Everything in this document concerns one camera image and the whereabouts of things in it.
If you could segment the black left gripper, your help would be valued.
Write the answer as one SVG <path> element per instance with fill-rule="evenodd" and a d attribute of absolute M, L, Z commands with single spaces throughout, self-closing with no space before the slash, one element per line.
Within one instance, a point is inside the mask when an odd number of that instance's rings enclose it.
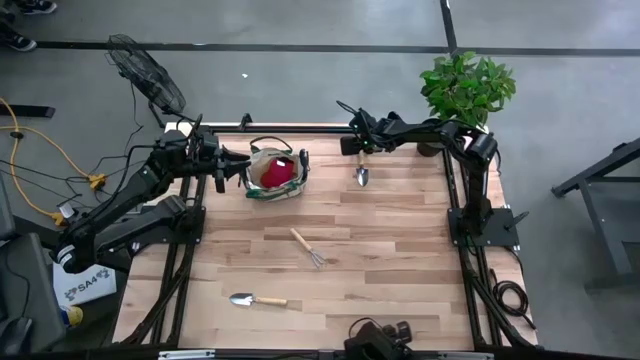
<path fill-rule="evenodd" d="M 247 180 L 247 169 L 251 166 L 249 155 L 221 148 L 216 135 L 204 128 L 193 127 L 189 134 L 188 157 L 192 175 L 205 175 L 214 179 L 217 193 L 226 191 L 225 179 L 238 176 Z"/>

